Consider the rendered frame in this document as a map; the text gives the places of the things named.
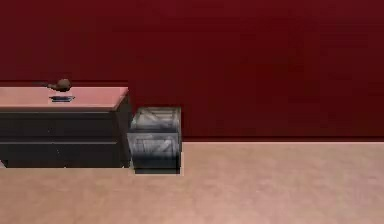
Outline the black chest of drawers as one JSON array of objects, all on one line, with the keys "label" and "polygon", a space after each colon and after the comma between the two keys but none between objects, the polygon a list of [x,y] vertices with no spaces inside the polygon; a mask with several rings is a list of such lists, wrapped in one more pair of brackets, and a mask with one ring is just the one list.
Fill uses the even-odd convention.
[{"label": "black chest of drawers", "polygon": [[[52,102],[51,96],[74,96]],[[0,162],[7,168],[121,168],[131,155],[126,87],[0,87]]]}]

